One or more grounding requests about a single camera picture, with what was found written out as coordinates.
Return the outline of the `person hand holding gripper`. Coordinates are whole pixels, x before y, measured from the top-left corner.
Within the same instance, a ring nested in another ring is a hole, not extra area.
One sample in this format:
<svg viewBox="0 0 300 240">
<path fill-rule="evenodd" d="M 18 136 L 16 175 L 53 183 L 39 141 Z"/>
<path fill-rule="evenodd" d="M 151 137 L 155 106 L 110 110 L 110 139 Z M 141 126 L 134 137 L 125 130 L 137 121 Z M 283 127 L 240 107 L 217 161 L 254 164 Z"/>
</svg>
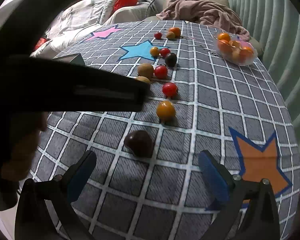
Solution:
<svg viewBox="0 0 300 240">
<path fill-rule="evenodd" d="M 19 181 L 30 171 L 39 134 L 47 129 L 47 116 L 41 112 L 0 119 L 0 211 L 17 204 Z"/>
</svg>

